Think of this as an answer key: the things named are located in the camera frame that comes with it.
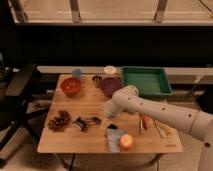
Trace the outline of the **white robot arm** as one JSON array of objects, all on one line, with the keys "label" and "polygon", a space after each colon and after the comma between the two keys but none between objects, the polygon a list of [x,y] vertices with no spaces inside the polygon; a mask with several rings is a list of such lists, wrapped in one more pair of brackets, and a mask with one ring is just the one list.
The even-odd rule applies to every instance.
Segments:
[{"label": "white robot arm", "polygon": [[107,117],[115,117],[124,110],[148,115],[202,141],[198,171],[213,171],[212,114],[140,98],[138,89],[133,85],[117,90],[104,104]]}]

